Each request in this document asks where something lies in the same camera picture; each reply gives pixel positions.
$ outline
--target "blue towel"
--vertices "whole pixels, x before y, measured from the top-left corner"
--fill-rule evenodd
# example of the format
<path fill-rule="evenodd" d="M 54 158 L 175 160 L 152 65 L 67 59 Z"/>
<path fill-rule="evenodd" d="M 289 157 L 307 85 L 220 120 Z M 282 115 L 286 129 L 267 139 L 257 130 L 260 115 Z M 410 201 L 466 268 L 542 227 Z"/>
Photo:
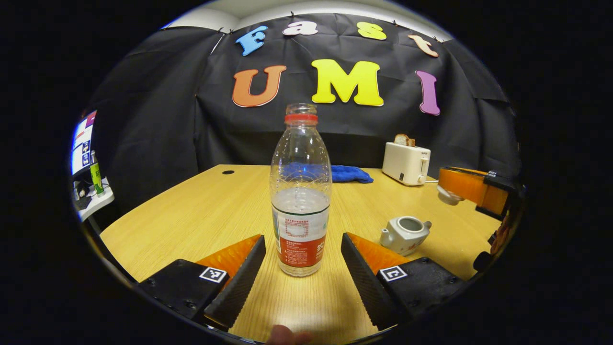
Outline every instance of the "blue towel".
<path fill-rule="evenodd" d="M 363 184 L 372 183 L 374 180 L 368 173 L 356 166 L 333 165 L 332 182 L 358 181 Z"/>
<path fill-rule="evenodd" d="M 311 164 L 289 163 L 281 168 L 283 178 L 293 178 L 299 180 L 315 180 L 321 175 L 321 166 Z M 333 165 L 332 182 L 358 181 L 363 184 L 372 183 L 374 180 L 364 170 L 356 166 Z"/>

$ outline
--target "wooden table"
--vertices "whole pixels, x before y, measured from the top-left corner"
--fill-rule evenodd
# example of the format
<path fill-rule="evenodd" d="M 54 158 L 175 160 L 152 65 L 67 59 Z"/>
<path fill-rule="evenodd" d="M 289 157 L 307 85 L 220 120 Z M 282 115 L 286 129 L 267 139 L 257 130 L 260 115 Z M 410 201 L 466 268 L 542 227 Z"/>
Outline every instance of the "wooden table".
<path fill-rule="evenodd" d="M 234 170 L 233 174 L 222 174 Z M 161 193 L 111 224 L 102 240 L 120 264 L 142 281 L 170 262 L 195 262 L 237 241 L 262 233 L 267 253 L 236 323 L 229 330 L 266 341 L 273 324 L 309 330 L 313 343 L 345 343 L 377 333 L 351 280 L 341 236 L 350 231 L 375 243 L 394 217 L 432 222 L 430 236 L 408 258 L 428 256 L 469 279 L 478 253 L 500 222 L 474 210 L 471 201 L 441 202 L 436 183 L 409 187 L 364 169 L 375 180 L 334 184 L 321 269 L 290 277 L 277 266 L 269 166 L 218 165 Z"/>

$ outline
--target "green bottle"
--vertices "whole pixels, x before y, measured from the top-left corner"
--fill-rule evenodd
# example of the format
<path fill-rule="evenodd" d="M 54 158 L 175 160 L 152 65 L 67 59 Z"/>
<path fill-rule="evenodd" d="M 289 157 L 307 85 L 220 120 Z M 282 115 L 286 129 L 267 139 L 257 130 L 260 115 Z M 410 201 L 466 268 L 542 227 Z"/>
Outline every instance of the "green bottle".
<path fill-rule="evenodd" d="M 94 183 L 94 189 L 96 189 L 96 195 L 101 196 L 104 194 L 104 187 L 102 186 L 102 176 L 100 176 L 100 167 L 98 166 L 96 153 L 93 150 L 91 151 L 89 171 L 91 172 L 91 181 Z"/>

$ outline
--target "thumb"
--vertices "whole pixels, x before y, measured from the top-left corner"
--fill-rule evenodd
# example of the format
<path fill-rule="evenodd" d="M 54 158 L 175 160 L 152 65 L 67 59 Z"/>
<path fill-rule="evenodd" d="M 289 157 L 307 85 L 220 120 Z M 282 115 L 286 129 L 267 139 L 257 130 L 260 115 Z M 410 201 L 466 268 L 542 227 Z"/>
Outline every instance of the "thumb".
<path fill-rule="evenodd" d="M 294 333 L 284 325 L 273 325 L 266 345 L 294 345 Z"/>
<path fill-rule="evenodd" d="M 294 335 L 296 345 L 304 345 L 313 341 L 313 334 L 308 331 L 298 332 Z"/>

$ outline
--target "teapot spout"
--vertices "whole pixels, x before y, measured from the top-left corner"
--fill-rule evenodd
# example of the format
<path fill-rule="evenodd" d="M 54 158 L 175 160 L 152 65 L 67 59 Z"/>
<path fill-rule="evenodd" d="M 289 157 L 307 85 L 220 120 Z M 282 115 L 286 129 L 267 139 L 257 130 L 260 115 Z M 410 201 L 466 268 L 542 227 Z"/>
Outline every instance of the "teapot spout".
<path fill-rule="evenodd" d="M 387 229 L 382 229 L 381 238 L 379 239 L 379 242 L 382 246 L 389 247 L 393 242 L 392 234 Z"/>

